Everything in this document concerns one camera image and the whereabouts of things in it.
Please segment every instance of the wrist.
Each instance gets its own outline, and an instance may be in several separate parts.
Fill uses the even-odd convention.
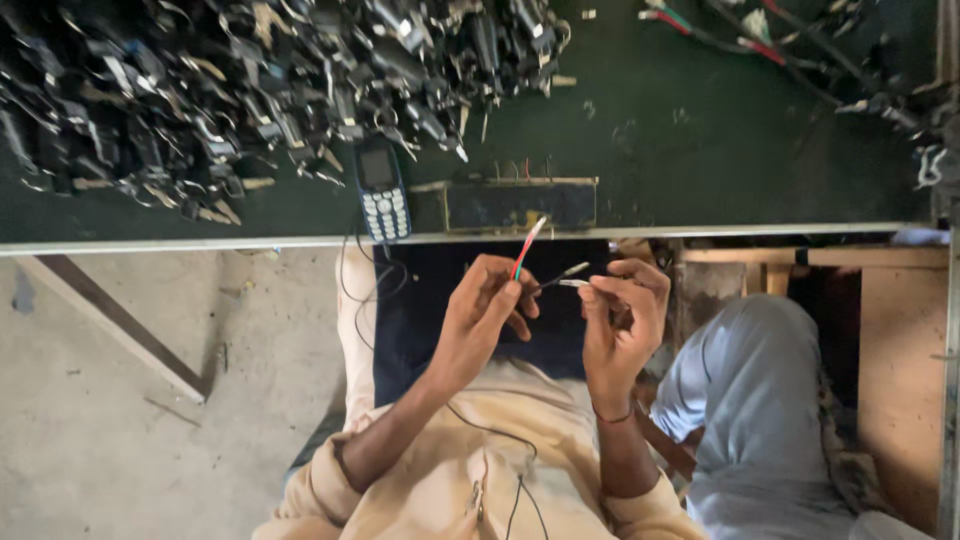
[[[632,405],[630,396],[597,398],[590,396],[593,402],[593,412],[605,422],[613,422],[630,415]]]

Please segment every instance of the green wire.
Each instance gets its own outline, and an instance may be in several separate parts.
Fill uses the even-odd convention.
[[[690,23],[686,22],[686,19],[684,19],[683,17],[681,17],[679,13],[673,11],[673,10],[670,8],[670,6],[667,6],[666,4],[663,4],[662,9],[666,12],[666,14],[670,15],[671,17],[674,18],[674,20],[676,20],[677,22],[679,22],[681,26],[683,26],[684,28],[686,28],[686,30],[687,30],[688,32],[692,32],[692,31],[693,31],[693,27],[690,26]]]

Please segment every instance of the hand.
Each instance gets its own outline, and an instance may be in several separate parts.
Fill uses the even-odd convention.
[[[670,279],[638,258],[616,260],[607,269],[627,279],[593,276],[578,292],[587,319],[587,388],[597,414],[615,420],[630,413],[636,376],[662,341]]]
[[[520,281],[514,281],[510,275],[513,266],[512,258],[481,255],[450,295],[440,341],[424,373],[448,398],[487,365],[504,323],[523,341],[530,340],[530,329],[516,305],[520,303],[532,319],[540,316],[534,300],[540,293],[532,294],[540,284],[526,269],[520,270]]]

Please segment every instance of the beige shirt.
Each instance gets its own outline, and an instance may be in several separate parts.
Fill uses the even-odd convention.
[[[666,539],[706,538],[661,474],[634,499],[603,497],[595,419],[582,382],[555,381],[525,362],[491,361],[444,407],[383,478],[353,491],[333,455],[334,435],[290,478],[273,520],[254,540],[272,539]],[[361,430],[389,409],[368,412]],[[519,491],[518,477],[530,491]],[[531,502],[533,498],[540,515]],[[516,514],[510,516],[516,503]]]

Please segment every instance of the light blue pants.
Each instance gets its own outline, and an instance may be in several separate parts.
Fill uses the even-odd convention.
[[[727,306],[684,344],[653,421],[675,441],[705,426],[687,509],[720,538],[849,538],[818,416],[817,328],[769,295]]]

